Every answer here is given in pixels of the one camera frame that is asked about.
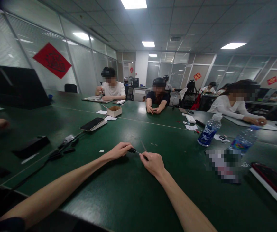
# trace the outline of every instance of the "computer monitor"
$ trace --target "computer monitor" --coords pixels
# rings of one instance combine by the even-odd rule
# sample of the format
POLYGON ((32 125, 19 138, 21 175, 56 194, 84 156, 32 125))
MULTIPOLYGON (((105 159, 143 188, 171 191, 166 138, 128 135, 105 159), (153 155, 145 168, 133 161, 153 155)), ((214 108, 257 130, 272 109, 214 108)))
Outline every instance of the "computer monitor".
POLYGON ((0 66, 0 104, 34 109, 50 101, 34 69, 0 66))

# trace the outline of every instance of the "smartphone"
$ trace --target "smartphone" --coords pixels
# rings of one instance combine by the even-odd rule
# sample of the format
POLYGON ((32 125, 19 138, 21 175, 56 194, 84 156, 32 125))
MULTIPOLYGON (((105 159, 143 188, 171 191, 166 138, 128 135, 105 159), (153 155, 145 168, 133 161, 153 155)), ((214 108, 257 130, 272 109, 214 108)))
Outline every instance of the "smartphone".
POLYGON ((95 118, 94 120, 92 120, 92 121, 88 122, 87 124, 83 125, 80 129, 84 130, 84 131, 90 131, 103 121, 104 121, 103 118, 95 118))

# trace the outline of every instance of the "air vent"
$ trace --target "air vent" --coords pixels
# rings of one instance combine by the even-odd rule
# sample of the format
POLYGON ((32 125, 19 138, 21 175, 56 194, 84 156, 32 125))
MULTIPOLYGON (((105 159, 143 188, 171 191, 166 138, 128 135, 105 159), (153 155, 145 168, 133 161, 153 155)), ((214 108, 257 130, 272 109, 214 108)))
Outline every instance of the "air vent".
POLYGON ((172 36, 171 37, 171 42, 178 42, 181 40, 181 36, 172 36))

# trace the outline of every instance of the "dark shirt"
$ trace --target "dark shirt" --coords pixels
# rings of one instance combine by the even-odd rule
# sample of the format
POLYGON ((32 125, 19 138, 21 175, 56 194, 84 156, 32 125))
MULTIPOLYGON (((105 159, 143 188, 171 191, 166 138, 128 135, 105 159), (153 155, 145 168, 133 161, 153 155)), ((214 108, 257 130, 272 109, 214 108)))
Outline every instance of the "dark shirt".
POLYGON ((157 104, 157 105, 160 105, 163 100, 165 100, 167 102, 170 100, 170 97, 169 97, 168 93, 166 93, 166 92, 159 94, 158 97, 156 98, 155 92, 150 91, 149 93, 147 93, 146 99, 147 98, 151 99, 152 104, 157 104))

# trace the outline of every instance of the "red diamond banner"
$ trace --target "red diamond banner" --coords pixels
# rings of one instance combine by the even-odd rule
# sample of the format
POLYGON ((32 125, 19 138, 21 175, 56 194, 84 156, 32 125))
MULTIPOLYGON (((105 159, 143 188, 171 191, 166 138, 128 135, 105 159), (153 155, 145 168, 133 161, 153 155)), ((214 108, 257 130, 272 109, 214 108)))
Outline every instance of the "red diamond banner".
POLYGON ((72 66, 50 43, 46 44, 34 57, 37 62, 62 79, 72 66))

